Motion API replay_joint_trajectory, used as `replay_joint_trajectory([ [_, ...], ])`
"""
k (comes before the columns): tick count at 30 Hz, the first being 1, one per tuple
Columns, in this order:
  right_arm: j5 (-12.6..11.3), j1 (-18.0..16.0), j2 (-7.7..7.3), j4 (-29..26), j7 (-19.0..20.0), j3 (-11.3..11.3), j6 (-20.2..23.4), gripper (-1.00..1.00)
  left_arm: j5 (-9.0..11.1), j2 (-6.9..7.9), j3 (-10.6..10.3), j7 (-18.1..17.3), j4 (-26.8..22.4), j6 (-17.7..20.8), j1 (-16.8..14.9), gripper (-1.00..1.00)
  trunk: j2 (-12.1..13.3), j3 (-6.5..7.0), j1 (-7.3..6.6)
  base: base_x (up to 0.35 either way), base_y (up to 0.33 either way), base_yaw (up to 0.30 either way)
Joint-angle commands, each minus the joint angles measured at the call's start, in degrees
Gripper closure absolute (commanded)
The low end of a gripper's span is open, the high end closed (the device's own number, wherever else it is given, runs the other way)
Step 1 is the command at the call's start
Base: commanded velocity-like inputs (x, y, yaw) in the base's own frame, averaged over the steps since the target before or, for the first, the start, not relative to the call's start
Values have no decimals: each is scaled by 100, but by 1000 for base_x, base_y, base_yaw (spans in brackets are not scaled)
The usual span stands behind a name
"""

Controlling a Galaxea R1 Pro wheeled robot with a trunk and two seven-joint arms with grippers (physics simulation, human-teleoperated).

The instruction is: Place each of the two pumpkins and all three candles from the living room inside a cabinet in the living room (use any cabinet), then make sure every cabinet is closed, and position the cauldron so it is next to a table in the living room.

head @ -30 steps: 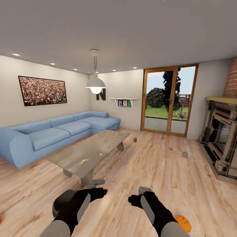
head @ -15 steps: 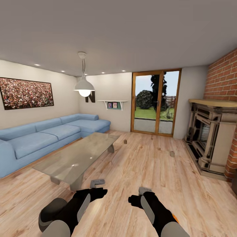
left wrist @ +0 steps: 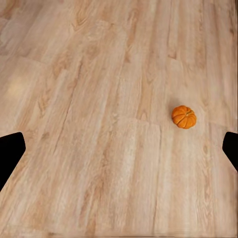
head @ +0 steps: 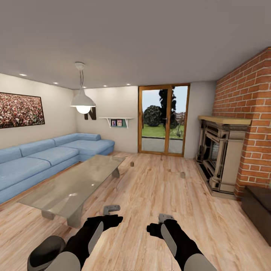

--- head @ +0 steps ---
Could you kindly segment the cauldron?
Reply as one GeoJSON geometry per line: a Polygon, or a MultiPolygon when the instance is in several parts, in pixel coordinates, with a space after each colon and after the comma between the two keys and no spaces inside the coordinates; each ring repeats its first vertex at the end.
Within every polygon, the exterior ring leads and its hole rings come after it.
{"type": "Polygon", "coordinates": [[[27,271],[45,271],[65,247],[63,238],[55,235],[47,237],[29,255],[27,271]]]}

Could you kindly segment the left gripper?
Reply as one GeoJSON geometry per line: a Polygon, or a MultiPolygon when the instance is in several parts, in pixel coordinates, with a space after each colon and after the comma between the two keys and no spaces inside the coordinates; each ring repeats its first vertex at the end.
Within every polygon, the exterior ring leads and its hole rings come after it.
{"type": "Polygon", "coordinates": [[[110,227],[118,226],[118,224],[123,220],[123,217],[118,215],[103,215],[101,217],[104,217],[108,222],[105,230],[109,229],[110,227]]]}

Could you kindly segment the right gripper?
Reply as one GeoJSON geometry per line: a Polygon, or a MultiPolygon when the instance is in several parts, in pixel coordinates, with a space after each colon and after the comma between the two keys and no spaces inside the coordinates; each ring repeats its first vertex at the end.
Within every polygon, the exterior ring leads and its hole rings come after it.
{"type": "Polygon", "coordinates": [[[147,226],[146,230],[147,232],[150,233],[151,236],[155,236],[155,237],[159,237],[160,239],[163,239],[163,237],[161,237],[160,232],[159,232],[160,226],[161,224],[151,223],[150,225],[147,226]]]}

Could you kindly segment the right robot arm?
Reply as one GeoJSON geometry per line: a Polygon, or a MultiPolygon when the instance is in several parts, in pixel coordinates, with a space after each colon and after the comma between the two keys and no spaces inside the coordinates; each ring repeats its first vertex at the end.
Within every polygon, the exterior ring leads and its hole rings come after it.
{"type": "Polygon", "coordinates": [[[151,223],[146,230],[151,236],[166,241],[182,271],[218,271],[172,215],[160,213],[158,219],[158,224],[151,223]]]}

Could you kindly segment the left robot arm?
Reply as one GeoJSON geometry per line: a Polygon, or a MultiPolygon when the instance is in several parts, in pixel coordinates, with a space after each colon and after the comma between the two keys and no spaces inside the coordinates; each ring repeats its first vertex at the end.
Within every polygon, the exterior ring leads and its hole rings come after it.
{"type": "Polygon", "coordinates": [[[88,217],[83,227],[68,240],[66,247],[45,271],[81,271],[103,231],[118,226],[123,220],[122,216],[110,215],[110,212],[118,210],[118,204],[107,205],[104,206],[103,216],[88,217]]]}

